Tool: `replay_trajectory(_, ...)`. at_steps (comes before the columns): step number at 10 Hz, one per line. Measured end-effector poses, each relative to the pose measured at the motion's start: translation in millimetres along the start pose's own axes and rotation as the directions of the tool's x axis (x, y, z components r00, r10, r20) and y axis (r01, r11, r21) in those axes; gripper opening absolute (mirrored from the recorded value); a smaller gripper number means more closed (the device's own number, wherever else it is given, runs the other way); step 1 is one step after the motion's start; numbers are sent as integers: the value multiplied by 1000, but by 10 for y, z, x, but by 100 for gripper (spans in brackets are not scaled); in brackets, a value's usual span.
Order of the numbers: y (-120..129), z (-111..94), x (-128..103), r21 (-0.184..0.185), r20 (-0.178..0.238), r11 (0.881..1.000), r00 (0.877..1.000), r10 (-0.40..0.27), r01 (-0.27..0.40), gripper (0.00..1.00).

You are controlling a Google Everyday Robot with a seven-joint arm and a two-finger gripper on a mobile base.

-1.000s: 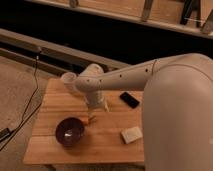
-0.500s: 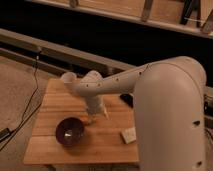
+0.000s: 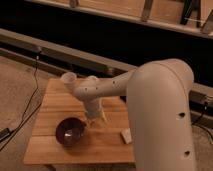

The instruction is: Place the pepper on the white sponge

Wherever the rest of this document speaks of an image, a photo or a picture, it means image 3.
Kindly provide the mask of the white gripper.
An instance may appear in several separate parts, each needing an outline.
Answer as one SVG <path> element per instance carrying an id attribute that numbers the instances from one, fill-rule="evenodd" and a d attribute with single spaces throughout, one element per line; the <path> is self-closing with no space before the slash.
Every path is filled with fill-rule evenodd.
<path id="1" fill-rule="evenodd" d="M 105 113 L 102 113 L 103 109 L 100 98 L 91 101 L 86 101 L 84 103 L 84 107 L 85 115 L 87 117 L 86 124 L 88 128 L 92 127 L 94 123 L 94 118 L 101 117 L 104 122 L 107 122 Z"/>

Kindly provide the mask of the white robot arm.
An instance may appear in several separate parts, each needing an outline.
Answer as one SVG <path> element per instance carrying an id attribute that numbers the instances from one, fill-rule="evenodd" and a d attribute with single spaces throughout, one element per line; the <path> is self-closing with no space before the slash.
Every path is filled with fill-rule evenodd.
<path id="1" fill-rule="evenodd" d="M 194 74 L 184 61 L 152 61 L 106 80 L 78 82 L 66 72 L 61 81 L 89 119 L 104 115 L 103 97 L 126 98 L 137 171 L 197 171 L 189 109 Z"/>

